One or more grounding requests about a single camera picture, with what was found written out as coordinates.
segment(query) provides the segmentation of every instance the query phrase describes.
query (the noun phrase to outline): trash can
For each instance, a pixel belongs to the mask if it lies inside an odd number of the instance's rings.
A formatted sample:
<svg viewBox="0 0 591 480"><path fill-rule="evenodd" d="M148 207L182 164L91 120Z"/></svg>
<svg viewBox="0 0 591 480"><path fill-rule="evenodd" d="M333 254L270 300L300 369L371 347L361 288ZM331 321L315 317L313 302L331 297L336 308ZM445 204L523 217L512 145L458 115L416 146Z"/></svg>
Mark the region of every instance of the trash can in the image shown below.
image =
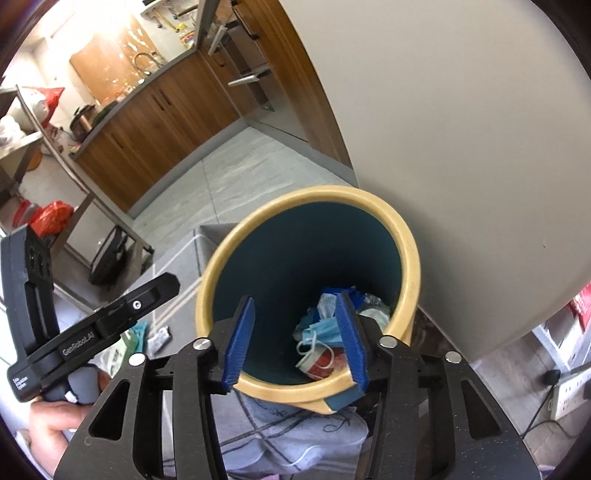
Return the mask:
<svg viewBox="0 0 591 480"><path fill-rule="evenodd" d="M197 295L197 334L252 296L256 321L235 388L329 414L362 392L348 368L311 381L295 367L300 318L323 287L356 286L392 307L384 333L410 343L420 279L413 235L389 204L353 187L302 189L250 214L219 245Z"/></svg>

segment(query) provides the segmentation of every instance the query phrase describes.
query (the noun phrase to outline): silver bolt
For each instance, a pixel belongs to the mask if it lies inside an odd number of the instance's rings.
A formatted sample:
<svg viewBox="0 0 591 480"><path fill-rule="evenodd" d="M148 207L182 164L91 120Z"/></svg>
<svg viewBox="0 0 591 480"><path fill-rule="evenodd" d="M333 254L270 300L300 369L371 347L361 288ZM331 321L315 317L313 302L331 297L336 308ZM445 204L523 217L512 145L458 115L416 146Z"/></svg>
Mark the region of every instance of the silver bolt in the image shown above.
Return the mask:
<svg viewBox="0 0 591 480"><path fill-rule="evenodd" d="M382 338L380 338L379 344L384 348L394 348L398 345L398 340L390 335L384 335Z"/></svg>
<svg viewBox="0 0 591 480"><path fill-rule="evenodd" d="M445 360L451 364L458 364L462 361L462 356L457 352L451 351L445 354Z"/></svg>
<svg viewBox="0 0 591 480"><path fill-rule="evenodd" d="M132 367L139 367L146 360L146 356L143 353L134 353L129 357L129 364Z"/></svg>
<svg viewBox="0 0 591 480"><path fill-rule="evenodd" d="M209 338L198 338L193 342L193 348L195 350L207 350L212 344Z"/></svg>

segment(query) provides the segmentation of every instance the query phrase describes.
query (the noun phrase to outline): blue face mask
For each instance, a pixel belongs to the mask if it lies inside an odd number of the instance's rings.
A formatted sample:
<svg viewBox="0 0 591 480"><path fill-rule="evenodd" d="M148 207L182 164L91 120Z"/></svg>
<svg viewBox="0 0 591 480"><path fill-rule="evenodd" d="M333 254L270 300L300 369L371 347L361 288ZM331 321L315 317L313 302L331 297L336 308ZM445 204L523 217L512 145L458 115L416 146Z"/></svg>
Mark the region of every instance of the blue face mask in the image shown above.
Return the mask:
<svg viewBox="0 0 591 480"><path fill-rule="evenodd" d="M343 346L336 317L320 320L302 331L301 345L312 345L313 343L319 343L332 348Z"/></svg>

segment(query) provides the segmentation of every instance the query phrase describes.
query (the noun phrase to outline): power outlet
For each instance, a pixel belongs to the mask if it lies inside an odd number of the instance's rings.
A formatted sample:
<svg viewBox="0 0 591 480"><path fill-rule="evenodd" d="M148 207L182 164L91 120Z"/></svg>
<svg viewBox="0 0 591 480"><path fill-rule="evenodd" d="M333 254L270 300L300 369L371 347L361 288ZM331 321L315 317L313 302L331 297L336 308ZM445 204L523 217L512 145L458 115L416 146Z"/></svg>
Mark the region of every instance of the power outlet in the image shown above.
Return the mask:
<svg viewBox="0 0 591 480"><path fill-rule="evenodd" d="M581 372L574 378L554 389L550 403L550 418L558 420L579 408L587 400L583 398L585 383L591 380L591 369Z"/></svg>

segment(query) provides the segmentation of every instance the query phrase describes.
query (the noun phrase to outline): gray cloth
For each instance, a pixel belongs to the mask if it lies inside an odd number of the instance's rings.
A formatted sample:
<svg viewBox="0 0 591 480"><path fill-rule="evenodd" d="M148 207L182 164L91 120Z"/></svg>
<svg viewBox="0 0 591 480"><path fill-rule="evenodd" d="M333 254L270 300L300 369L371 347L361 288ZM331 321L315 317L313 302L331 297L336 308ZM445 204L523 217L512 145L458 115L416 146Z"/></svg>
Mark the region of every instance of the gray cloth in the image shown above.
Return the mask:
<svg viewBox="0 0 591 480"><path fill-rule="evenodd" d="M157 356L177 353L193 340L196 291L207 262L236 224L201 225L166 252L132 286L167 271L181 284L180 294L147 317L148 336L168 325L172 340ZM264 402L232 391L212 397L224 463L237 480L275 473L287 478L353 479L367 426L353 408L322 416L287 405ZM165 473L174 475L172 395L163 405Z"/></svg>

